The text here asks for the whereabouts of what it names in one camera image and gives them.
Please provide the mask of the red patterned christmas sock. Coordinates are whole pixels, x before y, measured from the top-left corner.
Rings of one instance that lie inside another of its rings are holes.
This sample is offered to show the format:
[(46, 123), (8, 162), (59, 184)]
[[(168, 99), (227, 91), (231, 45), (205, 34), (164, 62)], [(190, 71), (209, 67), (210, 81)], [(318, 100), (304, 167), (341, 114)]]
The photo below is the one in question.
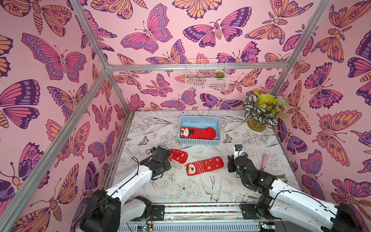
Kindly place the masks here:
[(178, 149), (171, 149), (170, 150), (170, 156), (168, 157), (168, 160), (171, 161), (176, 161), (180, 164), (186, 163), (188, 159), (188, 153), (185, 151), (181, 151)]
[(221, 169), (224, 167), (224, 165), (224, 161), (221, 157), (213, 157), (210, 159), (189, 163), (185, 166), (185, 168), (187, 176), (196, 176)]

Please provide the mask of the plain red sock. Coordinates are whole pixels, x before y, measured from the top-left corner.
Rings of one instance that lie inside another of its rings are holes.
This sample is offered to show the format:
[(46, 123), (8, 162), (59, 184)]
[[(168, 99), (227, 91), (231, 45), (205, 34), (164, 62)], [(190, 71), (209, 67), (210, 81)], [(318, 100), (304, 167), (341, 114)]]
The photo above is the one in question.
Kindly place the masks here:
[(180, 131), (180, 137), (188, 139), (214, 140), (215, 138), (217, 138), (217, 134), (215, 129), (211, 127), (204, 129), (182, 127)]

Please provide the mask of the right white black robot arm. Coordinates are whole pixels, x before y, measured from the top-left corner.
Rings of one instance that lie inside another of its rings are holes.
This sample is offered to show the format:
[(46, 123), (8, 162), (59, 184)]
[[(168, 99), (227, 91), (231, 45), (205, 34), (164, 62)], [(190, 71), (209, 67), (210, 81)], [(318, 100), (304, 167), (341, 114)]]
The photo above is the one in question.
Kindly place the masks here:
[(261, 218), (280, 218), (312, 232), (361, 232), (355, 212), (344, 203), (334, 205), (286, 184), (276, 176), (258, 170), (249, 157), (228, 157), (228, 170), (242, 185), (260, 195), (255, 204)]

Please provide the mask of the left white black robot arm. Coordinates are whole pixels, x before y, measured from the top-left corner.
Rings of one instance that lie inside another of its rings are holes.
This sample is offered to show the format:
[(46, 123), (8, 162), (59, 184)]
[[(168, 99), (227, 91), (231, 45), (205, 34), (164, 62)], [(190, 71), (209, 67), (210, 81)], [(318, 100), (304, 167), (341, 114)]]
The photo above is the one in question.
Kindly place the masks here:
[(92, 194), (84, 214), (77, 221), (81, 231), (117, 232), (120, 226), (132, 220), (148, 223), (158, 212), (163, 212), (162, 207), (153, 206), (146, 197), (133, 196), (140, 187), (151, 180), (162, 178), (171, 169), (170, 149), (158, 146), (149, 149), (147, 154), (147, 158), (137, 162), (136, 171), (123, 181)]

